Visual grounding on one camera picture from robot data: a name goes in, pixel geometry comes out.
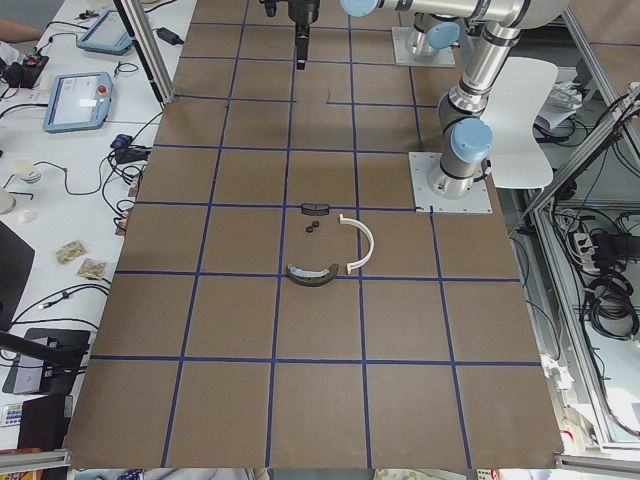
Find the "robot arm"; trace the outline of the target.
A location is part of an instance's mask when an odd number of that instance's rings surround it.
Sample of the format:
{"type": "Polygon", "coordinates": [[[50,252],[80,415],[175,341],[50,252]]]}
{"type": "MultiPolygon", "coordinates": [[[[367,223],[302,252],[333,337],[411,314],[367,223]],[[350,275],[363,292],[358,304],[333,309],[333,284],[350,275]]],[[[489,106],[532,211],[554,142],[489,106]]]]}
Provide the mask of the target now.
{"type": "Polygon", "coordinates": [[[459,40],[460,25],[455,16],[415,13],[413,27],[406,40],[409,52],[419,57],[433,57],[459,40]]]}
{"type": "Polygon", "coordinates": [[[392,9],[483,20],[472,58],[457,85],[440,100],[438,116],[443,152],[427,174],[430,190],[441,198],[458,200],[474,184],[476,169],[489,157],[494,136],[480,119],[490,92],[511,49],[523,30],[542,27],[557,18],[567,1],[342,1],[352,17],[364,17],[376,9],[392,9]]]}

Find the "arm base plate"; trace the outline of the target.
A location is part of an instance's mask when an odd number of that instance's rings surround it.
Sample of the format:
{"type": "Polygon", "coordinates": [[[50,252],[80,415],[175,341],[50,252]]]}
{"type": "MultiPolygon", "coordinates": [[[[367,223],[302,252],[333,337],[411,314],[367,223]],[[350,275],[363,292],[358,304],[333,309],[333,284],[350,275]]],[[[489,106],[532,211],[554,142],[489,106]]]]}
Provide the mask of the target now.
{"type": "Polygon", "coordinates": [[[395,64],[413,67],[453,68],[452,46],[456,42],[449,27],[432,27],[419,32],[414,27],[393,27],[395,64]]]}
{"type": "Polygon", "coordinates": [[[467,179],[457,180],[441,170],[441,154],[410,152],[415,210],[419,213],[490,214],[492,212],[480,165],[467,179]]]}

